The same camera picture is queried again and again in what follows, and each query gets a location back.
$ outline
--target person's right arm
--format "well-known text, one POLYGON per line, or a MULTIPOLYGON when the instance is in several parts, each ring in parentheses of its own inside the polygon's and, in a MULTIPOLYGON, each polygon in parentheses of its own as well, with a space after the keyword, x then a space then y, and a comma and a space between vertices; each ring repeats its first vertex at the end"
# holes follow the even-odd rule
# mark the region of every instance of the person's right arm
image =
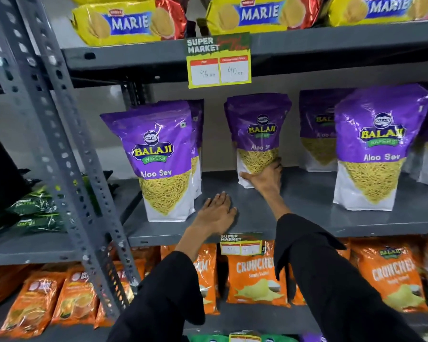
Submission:
POLYGON ((296 282, 320 330, 329 342, 422 341, 402 316, 350 262, 334 236, 292 214, 280 196, 282 166, 277 161, 258 175, 241 173, 269 204, 276 220, 276 276, 290 263, 296 282))

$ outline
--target white price box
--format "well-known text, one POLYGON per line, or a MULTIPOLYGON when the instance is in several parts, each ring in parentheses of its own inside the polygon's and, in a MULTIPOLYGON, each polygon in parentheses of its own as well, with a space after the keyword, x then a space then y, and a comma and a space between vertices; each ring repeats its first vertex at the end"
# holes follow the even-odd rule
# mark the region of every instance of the white price box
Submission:
POLYGON ((248 81, 248 57, 222 57, 220 59, 220 80, 222 81, 222 83, 248 81))
POLYGON ((190 61, 190 73, 193 85, 218 85, 219 60, 205 59, 190 61))
POLYGON ((241 254, 241 245, 234 243, 220 243, 220 253, 222 254, 241 254))
POLYGON ((241 245, 241 255, 259 254, 262 252, 260 242, 241 245))

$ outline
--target sleeve cuff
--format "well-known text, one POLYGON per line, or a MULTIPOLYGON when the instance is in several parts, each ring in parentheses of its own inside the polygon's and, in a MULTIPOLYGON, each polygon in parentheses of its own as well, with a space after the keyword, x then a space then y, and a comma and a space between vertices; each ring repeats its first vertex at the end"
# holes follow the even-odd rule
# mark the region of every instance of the sleeve cuff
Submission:
POLYGON ((346 249, 344 244, 337 240, 318 224, 308 221, 306 218, 287 213, 279 218, 276 226, 276 240, 274 241, 274 270, 276 278, 279 279, 279 273, 288 263, 289 250, 292 244, 301 237, 319 233, 327 238, 328 243, 335 249, 346 249))
POLYGON ((205 322, 203 297, 194 264, 186 254, 173 251, 138 286, 159 288, 159 295, 175 305, 184 319, 194 325, 205 322))

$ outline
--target black sleeve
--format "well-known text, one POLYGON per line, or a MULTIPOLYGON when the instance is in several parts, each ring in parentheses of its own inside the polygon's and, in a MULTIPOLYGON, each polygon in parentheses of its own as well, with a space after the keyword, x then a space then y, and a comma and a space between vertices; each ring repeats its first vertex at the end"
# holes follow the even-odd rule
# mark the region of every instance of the black sleeve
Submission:
POLYGON ((345 246, 303 217, 286 214, 277 222, 276 276, 290 262, 327 341, 423 341, 335 249, 345 246))
POLYGON ((173 251, 139 284, 107 342, 180 341, 184 320, 204 324, 203 298, 194 264, 186 254, 173 251))

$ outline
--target person's left arm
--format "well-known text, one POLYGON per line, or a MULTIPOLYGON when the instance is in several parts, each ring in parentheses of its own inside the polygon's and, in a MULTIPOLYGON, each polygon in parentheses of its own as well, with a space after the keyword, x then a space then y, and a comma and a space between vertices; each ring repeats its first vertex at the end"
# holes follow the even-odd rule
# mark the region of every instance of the person's left arm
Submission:
POLYGON ((208 199, 174 252, 138 286, 138 294, 119 316, 107 342, 180 341, 184 321, 204 324, 203 298, 193 262, 206 239, 223 234, 237 213, 225 193, 208 199))

